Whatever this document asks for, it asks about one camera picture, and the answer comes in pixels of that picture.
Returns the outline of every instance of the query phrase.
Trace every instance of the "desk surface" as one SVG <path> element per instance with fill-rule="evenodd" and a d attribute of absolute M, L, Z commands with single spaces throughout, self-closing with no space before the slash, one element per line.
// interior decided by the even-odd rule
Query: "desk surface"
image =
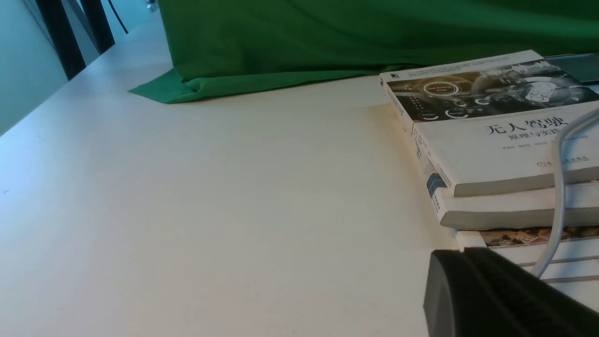
<path fill-rule="evenodd" d="M 377 79 L 126 92 L 169 67 L 154 16 L 0 137 L 0 336 L 426 336 L 455 243 Z"/>

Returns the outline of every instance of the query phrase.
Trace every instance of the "white cord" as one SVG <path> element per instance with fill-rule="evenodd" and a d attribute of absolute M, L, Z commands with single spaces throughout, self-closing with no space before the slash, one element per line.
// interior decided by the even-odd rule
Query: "white cord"
<path fill-rule="evenodd" d="M 599 108 L 585 113 L 573 122 L 570 122 L 563 128 L 553 140 L 553 178 L 555 180 L 555 213 L 553 214 L 553 225 L 551 226 L 551 235 L 547 246 L 543 250 L 541 257 L 534 264 L 531 273 L 540 278 L 547 269 L 547 266 L 553 259 L 558 250 L 559 241 L 561 241 L 564 231 L 564 212 L 565 212 L 565 186 L 564 186 L 564 165 L 562 163 L 562 144 L 564 139 L 570 135 L 575 135 L 582 128 L 587 127 L 594 122 L 599 121 Z"/>

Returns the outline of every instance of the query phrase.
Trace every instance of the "dashboard graphic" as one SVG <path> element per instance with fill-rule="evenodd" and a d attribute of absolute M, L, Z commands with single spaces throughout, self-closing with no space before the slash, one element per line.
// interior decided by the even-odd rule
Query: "dashboard graphic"
<path fill-rule="evenodd" d="M 548 61 L 389 82 L 415 122 L 505 115 L 599 100 Z"/>

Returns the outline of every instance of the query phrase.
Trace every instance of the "white book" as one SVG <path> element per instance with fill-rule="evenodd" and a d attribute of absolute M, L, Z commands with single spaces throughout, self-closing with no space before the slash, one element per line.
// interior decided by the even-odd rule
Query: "white book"
<path fill-rule="evenodd" d="M 398 116 L 451 195 L 553 186 L 551 143 L 599 95 L 533 51 L 383 73 Z M 567 183 L 599 178 L 599 125 L 570 139 Z"/>
<path fill-rule="evenodd" d="M 458 245 L 489 248 L 519 266 L 539 259 L 551 234 L 550 227 L 521 230 L 456 231 Z M 599 258 L 599 226 L 566 227 L 552 263 Z"/>
<path fill-rule="evenodd" d="M 485 230 L 551 225 L 555 208 L 555 189 L 454 197 L 429 159 L 422 154 L 419 145 L 412 143 L 411 147 L 416 152 L 435 214 L 442 226 L 462 230 Z M 599 181 L 568 185 L 565 191 L 567 205 L 564 224 L 597 224 Z"/>
<path fill-rule="evenodd" d="M 522 267 L 531 272 L 532 266 Z M 562 283 L 574 281 L 591 281 L 599 279 L 599 260 L 581 260 L 571 262 L 551 263 L 541 276 L 547 283 Z"/>

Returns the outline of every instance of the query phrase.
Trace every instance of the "green cloth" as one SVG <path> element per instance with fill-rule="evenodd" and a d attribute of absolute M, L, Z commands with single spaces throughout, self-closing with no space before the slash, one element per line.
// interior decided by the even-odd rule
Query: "green cloth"
<path fill-rule="evenodd" d="M 173 70 L 131 92 L 204 100 L 533 49 L 599 49 L 599 1 L 163 0 Z"/>

